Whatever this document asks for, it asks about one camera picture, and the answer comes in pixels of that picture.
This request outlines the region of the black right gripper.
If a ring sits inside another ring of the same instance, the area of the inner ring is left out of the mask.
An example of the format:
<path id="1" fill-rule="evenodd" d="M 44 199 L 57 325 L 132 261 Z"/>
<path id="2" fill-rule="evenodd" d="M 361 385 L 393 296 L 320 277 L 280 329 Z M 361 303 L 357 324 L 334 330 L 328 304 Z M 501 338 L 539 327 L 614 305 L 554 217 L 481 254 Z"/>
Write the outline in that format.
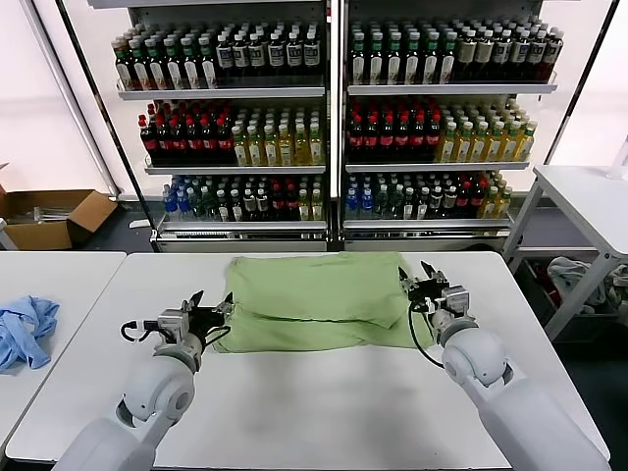
<path id="1" fill-rule="evenodd" d="M 403 268 L 398 267 L 399 282 L 408 297 L 411 312 L 431 313 L 436 309 L 437 300 L 442 298 L 446 276 L 425 261 L 421 261 L 421 266 L 428 280 L 410 277 Z"/>

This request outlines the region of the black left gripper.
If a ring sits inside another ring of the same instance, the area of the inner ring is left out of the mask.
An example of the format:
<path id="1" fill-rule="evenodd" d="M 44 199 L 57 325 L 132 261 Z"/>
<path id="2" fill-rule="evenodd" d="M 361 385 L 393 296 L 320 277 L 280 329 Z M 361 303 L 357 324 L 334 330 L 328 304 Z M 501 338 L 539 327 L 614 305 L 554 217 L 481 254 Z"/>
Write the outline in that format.
<path id="1" fill-rule="evenodd" d="M 189 332 L 200 340 L 218 339 L 229 332 L 226 318 L 234 311 L 234 297 L 229 292 L 215 307 L 198 307 L 204 291 L 194 293 L 182 302 L 181 311 L 188 313 Z"/>

